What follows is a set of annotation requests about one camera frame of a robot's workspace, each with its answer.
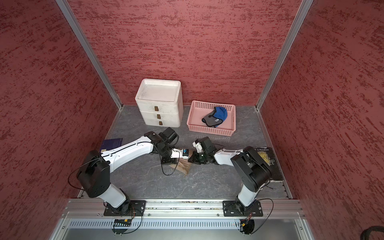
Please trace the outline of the beige striped square dishcloth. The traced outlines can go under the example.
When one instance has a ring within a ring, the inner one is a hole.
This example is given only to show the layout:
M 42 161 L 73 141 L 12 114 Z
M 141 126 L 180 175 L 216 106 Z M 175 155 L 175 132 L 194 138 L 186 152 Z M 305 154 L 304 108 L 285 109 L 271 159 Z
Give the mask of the beige striped square dishcloth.
M 175 159 L 176 163 L 175 164 L 170 164 L 170 167 L 176 168 L 176 170 L 180 171 L 184 175 L 188 175 L 192 163 L 189 163 L 188 160 L 185 159 Z

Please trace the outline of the blue grey microfibre cloth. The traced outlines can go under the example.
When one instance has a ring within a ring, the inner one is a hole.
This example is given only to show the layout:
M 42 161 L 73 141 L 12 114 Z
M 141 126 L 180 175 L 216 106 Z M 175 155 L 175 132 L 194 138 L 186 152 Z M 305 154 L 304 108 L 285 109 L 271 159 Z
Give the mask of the blue grey microfibre cloth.
M 228 117 L 227 109 L 224 107 L 214 107 L 214 110 L 202 118 L 202 122 L 207 127 L 216 128 L 221 125 Z

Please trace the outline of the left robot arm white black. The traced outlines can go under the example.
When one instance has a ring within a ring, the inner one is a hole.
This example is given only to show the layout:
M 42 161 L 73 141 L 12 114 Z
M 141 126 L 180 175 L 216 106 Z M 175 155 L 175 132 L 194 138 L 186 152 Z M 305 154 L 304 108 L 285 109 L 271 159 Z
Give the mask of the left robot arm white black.
M 130 207 L 131 201 L 111 183 L 111 173 L 147 154 L 157 154 L 161 164 L 177 165 L 183 155 L 179 153 L 175 159 L 172 158 L 173 142 L 178 140 L 179 135 L 172 128 L 167 128 L 159 134 L 148 132 L 131 143 L 103 153 L 90 151 L 76 174 L 77 180 L 90 198 L 100 198 L 115 212 L 123 212 Z

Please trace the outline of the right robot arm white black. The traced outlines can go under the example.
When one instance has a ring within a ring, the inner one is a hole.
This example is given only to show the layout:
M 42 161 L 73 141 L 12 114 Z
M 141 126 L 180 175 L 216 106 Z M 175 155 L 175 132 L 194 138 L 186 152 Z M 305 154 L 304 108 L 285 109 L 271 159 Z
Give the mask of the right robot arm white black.
M 238 211 L 245 211 L 249 208 L 256 200 L 260 190 L 272 178 L 269 164 L 251 146 L 242 150 L 219 149 L 208 137 L 205 137 L 194 141 L 193 147 L 195 150 L 188 162 L 197 165 L 215 164 L 235 168 L 243 183 L 235 200 Z

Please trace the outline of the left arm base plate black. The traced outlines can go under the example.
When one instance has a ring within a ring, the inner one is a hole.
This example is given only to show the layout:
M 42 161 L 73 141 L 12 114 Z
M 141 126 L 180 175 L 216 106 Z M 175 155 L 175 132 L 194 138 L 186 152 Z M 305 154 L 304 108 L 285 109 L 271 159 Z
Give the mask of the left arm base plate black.
M 104 202 L 104 216 L 106 217 L 136 217 L 142 216 L 146 209 L 145 200 L 126 200 L 120 207 L 114 208 Z

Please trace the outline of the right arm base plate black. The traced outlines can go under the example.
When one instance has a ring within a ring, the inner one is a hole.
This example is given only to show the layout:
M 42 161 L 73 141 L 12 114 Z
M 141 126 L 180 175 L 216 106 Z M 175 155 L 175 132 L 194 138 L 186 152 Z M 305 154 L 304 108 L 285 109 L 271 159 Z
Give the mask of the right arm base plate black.
M 262 217 L 263 210 L 259 201 L 254 201 L 248 207 L 244 207 L 240 201 L 223 201 L 225 217 Z

